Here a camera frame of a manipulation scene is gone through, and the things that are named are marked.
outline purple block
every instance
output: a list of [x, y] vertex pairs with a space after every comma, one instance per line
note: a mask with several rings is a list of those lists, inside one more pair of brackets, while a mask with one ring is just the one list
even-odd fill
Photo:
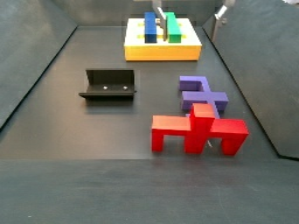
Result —
[[182, 91], [182, 109], [191, 110], [197, 102], [210, 103], [219, 118], [219, 111], [225, 111], [230, 100], [225, 92]]
[[182, 91], [211, 91], [210, 83], [205, 76], [181, 76], [179, 89]]

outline toy block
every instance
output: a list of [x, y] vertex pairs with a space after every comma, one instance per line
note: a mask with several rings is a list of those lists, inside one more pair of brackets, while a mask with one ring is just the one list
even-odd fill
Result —
[[213, 105], [194, 103], [190, 117], [154, 116], [153, 151], [163, 151], [165, 135], [185, 136], [185, 152], [201, 154], [211, 137], [222, 138], [225, 155], [234, 156], [249, 136], [243, 120], [217, 119]]
[[229, 97], [225, 92], [198, 92], [182, 91], [182, 109], [190, 110], [194, 103], [210, 103], [213, 105], [217, 118], [219, 111], [225, 111], [229, 105]]
[[157, 43], [146, 43], [146, 20], [130, 18], [126, 28], [125, 52], [127, 61], [199, 60], [202, 42], [189, 18], [177, 18], [182, 31], [182, 43], [165, 41], [165, 30], [157, 26]]
[[179, 89], [181, 91], [211, 91], [210, 83], [205, 76], [181, 76]]
[[225, 92], [211, 92], [209, 80], [205, 76], [181, 76], [179, 89], [182, 90], [182, 109], [191, 110], [194, 103], [210, 103], [214, 107], [217, 118], [219, 111], [229, 105]]
[[155, 13], [145, 13], [145, 42], [157, 43]]
[[169, 42], [170, 43], [182, 43], [182, 30], [177, 21], [177, 17], [174, 12], [166, 12], [167, 16], [167, 34], [169, 34]]

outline green block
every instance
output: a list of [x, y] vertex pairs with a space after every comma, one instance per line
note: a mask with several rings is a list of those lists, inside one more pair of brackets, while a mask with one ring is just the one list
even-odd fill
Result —
[[174, 12], [166, 12], [167, 16], [167, 34], [169, 34], [169, 42], [170, 43], [182, 43], [183, 34], [181, 30], [181, 26], [177, 21], [177, 17]]

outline gray floor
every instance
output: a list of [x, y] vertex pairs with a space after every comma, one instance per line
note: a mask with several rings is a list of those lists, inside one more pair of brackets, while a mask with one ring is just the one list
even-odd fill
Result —
[[[297, 223], [298, 163], [275, 150], [205, 35], [197, 62], [125, 61], [121, 27], [81, 27], [0, 135], [4, 223]], [[135, 69], [133, 104], [87, 104], [86, 68]], [[179, 75], [229, 94], [223, 117], [246, 119], [235, 157], [219, 141], [201, 156], [167, 137], [153, 154], [153, 115], [183, 115]]]

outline yellow base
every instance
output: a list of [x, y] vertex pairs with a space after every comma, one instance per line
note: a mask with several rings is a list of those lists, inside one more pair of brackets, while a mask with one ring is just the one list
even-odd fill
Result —
[[170, 44], [163, 40], [163, 30], [158, 27], [158, 43], [146, 44], [145, 20], [130, 18], [126, 29], [126, 60], [198, 60], [202, 42], [189, 18], [178, 18], [182, 29], [182, 43]]

